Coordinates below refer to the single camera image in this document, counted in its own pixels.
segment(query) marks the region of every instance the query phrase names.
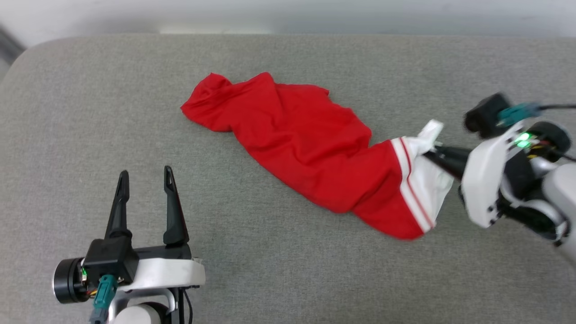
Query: gray fabric surface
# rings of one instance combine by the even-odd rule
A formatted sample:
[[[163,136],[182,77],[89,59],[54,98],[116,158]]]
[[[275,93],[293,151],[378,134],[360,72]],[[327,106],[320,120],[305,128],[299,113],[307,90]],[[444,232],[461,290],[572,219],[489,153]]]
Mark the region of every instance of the gray fabric surface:
[[[4,61],[2,58],[0,58],[0,82],[2,82],[2,80],[4,79],[4,76],[8,72],[8,68],[10,68],[8,63]]]
[[[436,229],[395,240],[308,202],[232,134],[179,109],[210,72],[269,71],[329,89],[374,142],[436,118],[444,143],[472,147],[462,115],[496,91],[576,101],[574,53],[572,39],[353,35],[119,35],[28,50],[0,84],[0,322],[86,322],[89,303],[54,299],[56,264],[103,236],[123,169],[134,246],[160,244],[169,164],[206,266],[197,323],[574,323],[573,269],[512,221],[477,227],[453,190]],[[547,116],[576,127],[574,112]]]

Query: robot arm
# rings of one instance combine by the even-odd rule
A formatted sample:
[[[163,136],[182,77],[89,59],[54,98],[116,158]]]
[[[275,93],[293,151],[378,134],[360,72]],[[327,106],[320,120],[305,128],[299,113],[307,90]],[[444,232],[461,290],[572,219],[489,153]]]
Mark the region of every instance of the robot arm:
[[[167,195],[164,245],[132,248],[126,226],[129,195],[128,172],[122,171],[104,239],[92,241],[86,256],[60,262],[52,288],[59,302],[79,303],[93,299],[91,324],[183,324],[186,293],[206,282],[202,260],[193,258],[188,229],[180,205],[172,169],[164,168]],[[128,307],[136,297],[165,296],[167,306],[141,303]]]
[[[518,106],[502,95],[483,100],[465,120],[468,130],[485,139],[480,145],[437,146],[425,156],[460,180],[460,198],[475,224],[487,228],[503,216],[512,218],[552,242],[576,267],[576,164],[558,162],[570,136],[551,122],[527,127],[524,118],[534,116],[535,105]],[[519,120],[506,110],[517,112]]]

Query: wire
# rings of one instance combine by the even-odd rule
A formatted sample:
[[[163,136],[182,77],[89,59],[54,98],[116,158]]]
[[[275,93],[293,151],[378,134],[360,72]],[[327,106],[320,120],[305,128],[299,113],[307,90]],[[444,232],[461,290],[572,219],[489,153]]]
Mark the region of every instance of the wire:
[[[563,153],[561,153],[561,152],[559,152],[559,151],[557,151],[557,150],[553,150],[552,152],[554,152],[554,153],[562,156],[562,157],[565,158],[566,160],[569,160],[569,161],[572,161],[572,162],[576,162],[576,157],[572,157],[572,156],[563,154]]]
[[[576,109],[576,104],[546,104],[540,106],[540,110],[548,109]]]
[[[188,324],[192,324],[192,316],[194,315],[194,313],[192,312],[192,303],[190,302],[190,298],[188,297],[188,292],[186,292],[186,289],[184,290],[184,296],[186,297],[186,301],[188,302],[188,308],[190,309],[190,317],[188,318]]]
[[[550,146],[550,145],[543,145],[543,148],[546,148],[548,150],[550,150],[550,152],[556,154],[557,156],[561,156],[564,159],[568,160],[568,161],[572,161],[572,162],[576,162],[576,157],[570,156],[568,154],[562,153],[559,150],[557,150],[556,148]]]

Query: red garment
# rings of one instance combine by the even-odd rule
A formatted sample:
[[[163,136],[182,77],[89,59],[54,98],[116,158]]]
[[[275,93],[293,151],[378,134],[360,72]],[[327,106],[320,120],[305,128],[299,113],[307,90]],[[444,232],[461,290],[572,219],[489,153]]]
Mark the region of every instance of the red garment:
[[[391,140],[369,147],[370,129],[351,109],[330,101],[326,89],[276,84],[268,73],[238,84],[211,74],[181,109],[212,131],[234,132],[260,165],[320,206],[351,210],[401,239],[415,239],[434,226],[418,199],[407,204],[400,191],[413,158],[403,139],[396,139],[396,150]],[[406,154],[405,170],[397,154]],[[406,190],[414,193],[410,183]],[[415,208],[427,228],[413,216]]]

